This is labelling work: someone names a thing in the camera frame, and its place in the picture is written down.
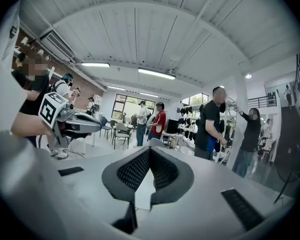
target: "brick wall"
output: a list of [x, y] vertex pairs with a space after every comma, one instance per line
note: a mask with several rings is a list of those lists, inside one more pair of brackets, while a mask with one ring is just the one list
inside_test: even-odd
[[[30, 50], [29, 47], [27, 47], [27, 46], [25, 47], [25, 46], [21, 45], [21, 40], [24, 37], [27, 37], [29, 42], [33, 40], [22, 29], [20, 29], [19, 35], [18, 35], [18, 38], [16, 41], [16, 46], [21, 46], [20, 51], [25, 53], [29, 58], [33, 58], [34, 57], [33, 51]], [[36, 51], [38, 51], [39, 49], [42, 49], [44, 51], [44, 55], [48, 55], [48, 53], [45, 51], [45, 49], [42, 48], [38, 43], [36, 43], [36, 42], [33, 43], [33, 46], [35, 46], [35, 48], [37, 49]], [[71, 73], [73, 75], [73, 85], [71, 87], [71, 90], [76, 89], [77, 87], [80, 87], [80, 90], [81, 90], [80, 96], [77, 97], [76, 101], [75, 101], [75, 106], [77, 108], [86, 109], [85, 104], [88, 103], [89, 97], [92, 97], [94, 94], [97, 94], [100, 96], [103, 95], [103, 91], [101, 89], [94, 86], [87, 80], [83, 79], [81, 76], [76, 74], [73, 70], [71, 70], [67, 65], [60, 63], [54, 57], [52, 57], [51, 61], [48, 63], [48, 67], [49, 68], [55, 67], [54, 72], [56, 72], [60, 75], [64, 75], [66, 73]], [[14, 60], [12, 63], [12, 68], [15, 68]]]

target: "black t-shirt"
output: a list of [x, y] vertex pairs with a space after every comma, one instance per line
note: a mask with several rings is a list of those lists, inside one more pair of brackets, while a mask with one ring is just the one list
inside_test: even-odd
[[201, 112], [201, 119], [198, 126], [198, 133], [195, 138], [195, 145], [206, 151], [212, 152], [215, 146], [216, 138], [211, 136], [205, 130], [205, 120], [214, 121], [214, 127], [219, 132], [220, 130], [220, 111], [219, 107], [216, 105], [214, 101], [210, 101], [206, 104]]
[[247, 152], [253, 152], [259, 142], [261, 123], [260, 120], [250, 119], [250, 117], [245, 113], [243, 113], [242, 117], [248, 122], [248, 125], [244, 132], [241, 149]]
[[38, 115], [41, 102], [43, 100], [43, 96], [48, 92], [49, 87], [49, 77], [47, 75], [36, 75], [33, 83], [31, 84], [29, 90], [30, 91], [38, 91], [40, 92], [38, 98], [34, 101], [26, 100], [21, 109], [20, 112], [27, 114], [27, 115]]
[[15, 80], [19, 83], [19, 85], [24, 88], [24, 84], [25, 84], [25, 74], [22, 71], [22, 67], [18, 67], [17, 69], [15, 69], [12, 72], [13, 77], [15, 78]]

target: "shoe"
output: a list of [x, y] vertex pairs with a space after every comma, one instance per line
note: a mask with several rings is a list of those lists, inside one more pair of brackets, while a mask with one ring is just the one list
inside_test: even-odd
[[54, 150], [51, 151], [50, 156], [55, 157], [57, 154], [59, 154], [59, 151], [54, 149]]
[[68, 158], [68, 154], [67, 154], [66, 152], [62, 151], [62, 152], [57, 156], [57, 158], [58, 158], [59, 160], [66, 159], [66, 158]]

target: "ceiling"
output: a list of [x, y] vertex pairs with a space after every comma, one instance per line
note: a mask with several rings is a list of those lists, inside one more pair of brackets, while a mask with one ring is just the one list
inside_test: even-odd
[[[300, 52], [300, 26], [281, 0], [23, 0], [21, 26], [59, 35], [102, 85], [181, 99]], [[138, 73], [171, 71], [175, 80]]]

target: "fluorescent light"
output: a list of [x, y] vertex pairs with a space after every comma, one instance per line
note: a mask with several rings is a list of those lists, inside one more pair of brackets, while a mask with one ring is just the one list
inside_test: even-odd
[[109, 63], [92, 63], [92, 62], [86, 62], [86, 63], [81, 63], [82, 66], [86, 66], [86, 67], [106, 67], [106, 68], [109, 68], [110, 67], [110, 64]]
[[125, 91], [125, 89], [119, 87], [108, 86], [108, 88]]
[[147, 95], [147, 96], [152, 96], [152, 97], [156, 97], [156, 98], [158, 98], [158, 96], [156, 96], [156, 95], [152, 95], [152, 94], [148, 94], [148, 93], [146, 93], [146, 94], [145, 94], [145, 93], [143, 93], [143, 92], [142, 92], [142, 93], [140, 92], [140, 94], [143, 94], [143, 95]]
[[163, 74], [163, 73], [158, 73], [158, 72], [155, 72], [155, 71], [152, 71], [152, 70], [145, 70], [143, 68], [140, 68], [139, 67], [139, 73], [145, 73], [145, 74], [150, 74], [150, 75], [154, 75], [154, 76], [158, 76], [158, 77], [162, 77], [162, 78], [167, 78], [167, 79], [171, 79], [171, 80], [174, 80], [175, 79], [175, 76], [173, 75], [169, 75], [169, 74]]

